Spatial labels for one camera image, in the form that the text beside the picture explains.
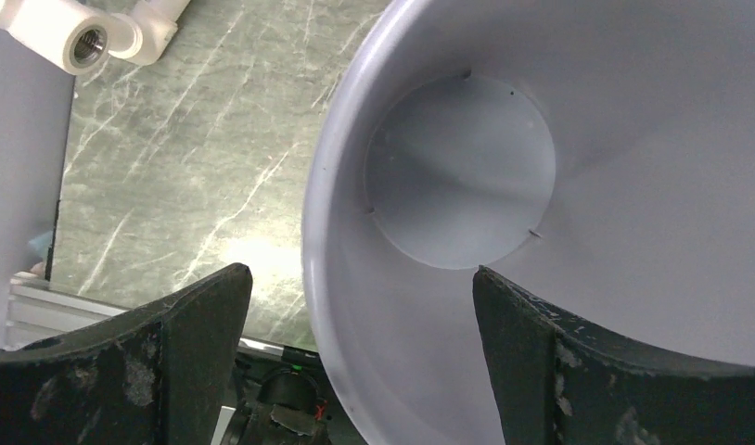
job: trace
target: green marble surface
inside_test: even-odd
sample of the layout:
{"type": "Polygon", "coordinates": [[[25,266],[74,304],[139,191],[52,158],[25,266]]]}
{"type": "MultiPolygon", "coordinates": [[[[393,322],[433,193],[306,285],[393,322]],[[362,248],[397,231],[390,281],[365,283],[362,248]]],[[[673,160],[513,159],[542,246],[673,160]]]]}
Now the green marble surface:
{"type": "Polygon", "coordinates": [[[158,63],[111,58],[78,78],[53,285],[132,308],[240,261],[255,276],[245,335],[314,349],[303,189],[334,88],[388,2],[192,0],[158,63]]]}

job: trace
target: white wall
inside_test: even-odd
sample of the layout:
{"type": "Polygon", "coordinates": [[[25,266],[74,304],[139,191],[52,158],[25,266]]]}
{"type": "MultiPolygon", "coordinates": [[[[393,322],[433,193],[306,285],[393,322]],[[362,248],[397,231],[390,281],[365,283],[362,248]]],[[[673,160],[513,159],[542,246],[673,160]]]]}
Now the white wall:
{"type": "Polygon", "coordinates": [[[63,170],[73,78],[0,31],[0,347],[9,277],[39,261],[63,170]]]}

